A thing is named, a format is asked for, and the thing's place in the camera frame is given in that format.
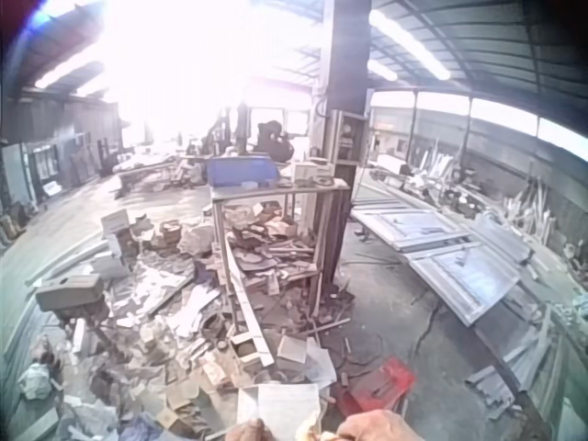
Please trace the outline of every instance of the window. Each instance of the window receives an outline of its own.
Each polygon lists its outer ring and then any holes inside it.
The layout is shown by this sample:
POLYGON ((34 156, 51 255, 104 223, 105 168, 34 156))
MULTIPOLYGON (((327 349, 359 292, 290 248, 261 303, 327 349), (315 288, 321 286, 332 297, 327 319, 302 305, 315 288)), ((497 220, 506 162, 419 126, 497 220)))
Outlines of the window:
POLYGON ((290 111, 286 114, 285 131, 293 135, 306 135, 309 130, 308 112, 290 111))
POLYGON ((466 117, 469 114, 469 98, 462 95, 421 92, 417 95, 416 107, 466 117))
POLYGON ((550 142, 588 161, 588 140, 548 119, 539 121, 539 139, 550 142))
POLYGON ((522 131, 527 135, 537 135, 537 115, 520 108, 474 98, 471 103, 471 117, 522 131))
POLYGON ((403 153, 406 152, 406 145, 408 142, 406 140, 398 140, 398 144, 396 145, 396 152, 403 153))
POLYGON ((371 97, 371 106, 413 108, 414 100, 413 92, 374 92, 371 97))
POLYGON ((45 145, 33 151, 37 174, 41 183, 52 180, 59 173, 57 145, 45 145))

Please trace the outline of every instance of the metal sheet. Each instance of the metal sheet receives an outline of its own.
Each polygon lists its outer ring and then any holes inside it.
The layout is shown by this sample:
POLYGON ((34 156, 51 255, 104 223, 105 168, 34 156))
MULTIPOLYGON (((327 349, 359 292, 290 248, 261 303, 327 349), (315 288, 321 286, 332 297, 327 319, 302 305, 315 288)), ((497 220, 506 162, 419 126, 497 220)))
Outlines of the metal sheet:
POLYGON ((523 239, 486 216, 478 215, 473 229, 481 239, 506 254, 517 264, 524 262, 531 255, 531 247, 523 242, 523 239))
POLYGON ((466 326, 476 322, 519 279, 512 266, 481 243, 406 256, 466 326))
POLYGON ((23 157, 20 152, 20 144, 3 147, 2 156, 12 203, 20 202, 23 205, 27 205, 32 200, 28 190, 25 164, 23 163, 23 157))
POLYGON ((410 253, 469 236, 450 220, 427 209, 353 209, 351 215, 396 251, 410 253))

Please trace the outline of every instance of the bright light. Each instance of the bright light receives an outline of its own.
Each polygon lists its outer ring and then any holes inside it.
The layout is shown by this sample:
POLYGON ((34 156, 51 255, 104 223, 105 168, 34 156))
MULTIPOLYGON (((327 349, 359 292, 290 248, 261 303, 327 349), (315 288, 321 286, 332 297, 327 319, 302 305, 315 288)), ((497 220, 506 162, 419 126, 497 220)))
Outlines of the bright light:
POLYGON ((312 107, 310 94, 268 85, 249 85, 245 92, 245 102, 249 107, 289 110, 310 110, 312 107))
POLYGON ((98 0, 46 0, 31 16, 29 26, 37 28, 44 25, 51 18, 60 17, 75 9, 76 6, 85 6, 98 0))
POLYGON ((156 140, 205 134, 243 89, 248 1, 109 0, 104 19, 107 99, 156 140))
POLYGON ((57 67, 55 67, 52 71, 44 74, 39 80, 37 80, 35 87, 44 89, 56 81, 59 81, 59 79, 65 75, 70 74, 75 69, 84 67, 89 62, 100 60, 101 50, 102 48, 99 43, 94 43, 91 46, 88 46, 83 51, 78 52, 70 57, 65 62, 58 64, 57 67))
POLYGON ((398 75, 394 71, 390 70, 381 62, 377 62, 376 60, 369 60, 367 62, 367 68, 374 74, 378 74, 388 81, 398 80, 398 75))
POLYGON ((557 145, 588 161, 588 140, 555 122, 543 118, 539 121, 539 139, 557 145))
POLYGON ((374 92, 371 96, 372 107, 414 107, 414 93, 404 91, 374 92))
POLYGON ((451 78, 451 73, 426 49, 423 43, 416 40, 410 32, 401 28, 395 21, 386 18, 379 11, 371 11, 369 13, 369 24, 400 44, 439 80, 451 78))
POLYGON ((518 130, 527 135, 537 135, 537 115, 520 108, 474 98, 471 103, 471 117, 518 130))
POLYGON ((107 89, 108 86, 109 80, 107 75, 105 73, 101 73, 84 85, 80 86, 75 93, 79 96, 88 96, 94 94, 98 90, 107 89))
POLYGON ((420 92, 416 100, 416 107, 466 117, 469 114, 469 98, 463 95, 420 92))

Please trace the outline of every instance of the small box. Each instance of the small box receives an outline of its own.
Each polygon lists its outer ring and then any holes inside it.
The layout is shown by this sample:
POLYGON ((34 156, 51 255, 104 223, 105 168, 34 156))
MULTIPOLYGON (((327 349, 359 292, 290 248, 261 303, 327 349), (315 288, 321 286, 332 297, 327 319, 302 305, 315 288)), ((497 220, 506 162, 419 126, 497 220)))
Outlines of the small box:
POLYGON ((319 165, 315 163, 293 163, 292 182, 308 182, 319 175, 319 165))

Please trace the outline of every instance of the metal plate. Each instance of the metal plate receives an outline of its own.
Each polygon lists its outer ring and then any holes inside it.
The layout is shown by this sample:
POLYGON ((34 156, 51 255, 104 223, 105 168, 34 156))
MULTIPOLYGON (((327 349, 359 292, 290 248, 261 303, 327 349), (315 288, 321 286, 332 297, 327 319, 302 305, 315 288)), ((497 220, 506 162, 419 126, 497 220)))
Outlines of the metal plate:
POLYGON ((433 248, 469 236, 450 220, 427 209, 386 208, 377 204, 352 209, 351 215, 401 253, 433 248))
POLYGON ((524 262, 531 255, 531 247, 523 242, 522 238, 486 216, 476 217, 473 230, 484 242, 507 255, 517 264, 524 262))
POLYGON ((519 279, 516 269, 481 243, 406 257, 466 326, 502 299, 519 279))

